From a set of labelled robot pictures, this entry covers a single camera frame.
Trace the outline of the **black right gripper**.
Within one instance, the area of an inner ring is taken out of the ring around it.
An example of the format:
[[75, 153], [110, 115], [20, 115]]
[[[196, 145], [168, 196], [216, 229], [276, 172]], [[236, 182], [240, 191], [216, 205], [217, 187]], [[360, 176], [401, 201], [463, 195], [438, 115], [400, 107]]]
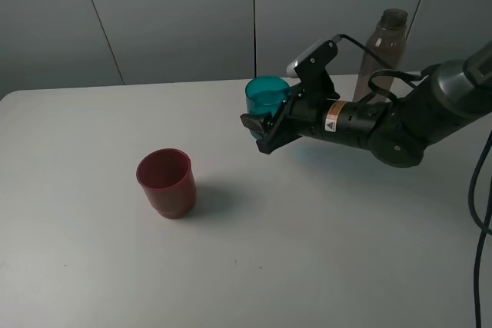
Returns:
[[325, 67], [324, 60], [318, 56], [316, 58], [316, 64], [305, 61], [296, 68], [299, 83], [289, 88], [287, 100], [282, 103], [275, 118], [270, 112], [240, 116], [243, 126], [257, 140], [258, 150], [262, 154], [271, 154], [302, 134], [316, 137], [321, 133], [321, 115], [327, 101], [337, 100], [340, 95], [335, 91], [334, 82], [326, 70], [334, 58]]

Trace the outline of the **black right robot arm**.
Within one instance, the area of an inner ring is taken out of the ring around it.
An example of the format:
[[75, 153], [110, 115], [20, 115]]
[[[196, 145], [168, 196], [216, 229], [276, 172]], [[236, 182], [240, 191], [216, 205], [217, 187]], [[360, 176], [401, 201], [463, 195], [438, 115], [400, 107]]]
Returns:
[[419, 74], [385, 68], [368, 80], [369, 94], [342, 101], [327, 64], [342, 35], [320, 40], [288, 66], [299, 83], [287, 89], [275, 114], [243, 114], [270, 154], [311, 137], [370, 151], [392, 167], [417, 166], [425, 149], [491, 113], [491, 45], [465, 60], [431, 65]]

